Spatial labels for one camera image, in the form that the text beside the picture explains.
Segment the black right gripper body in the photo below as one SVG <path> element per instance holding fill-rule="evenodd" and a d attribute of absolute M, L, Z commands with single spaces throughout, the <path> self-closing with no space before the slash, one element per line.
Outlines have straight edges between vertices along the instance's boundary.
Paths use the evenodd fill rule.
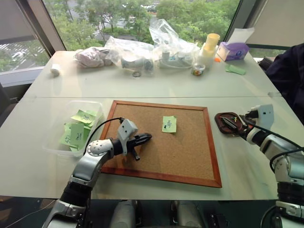
<path fill-rule="evenodd" d="M 240 120 L 242 122 L 242 127 L 241 128 L 247 128 L 248 129 L 248 133 L 253 129 L 253 125 L 255 124 L 255 120 L 252 119 L 252 114 L 251 113 L 247 113 L 244 115 L 239 115 Z"/>

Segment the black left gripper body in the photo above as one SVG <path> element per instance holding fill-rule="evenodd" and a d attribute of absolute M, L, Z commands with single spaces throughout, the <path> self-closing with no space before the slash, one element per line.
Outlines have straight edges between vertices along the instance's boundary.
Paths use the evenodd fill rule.
<path fill-rule="evenodd" d="M 135 150 L 135 147 L 138 146 L 139 139 L 140 137 L 136 135 L 127 142 L 127 153 L 131 154 L 136 161 L 140 160 L 140 156 L 137 154 Z"/>

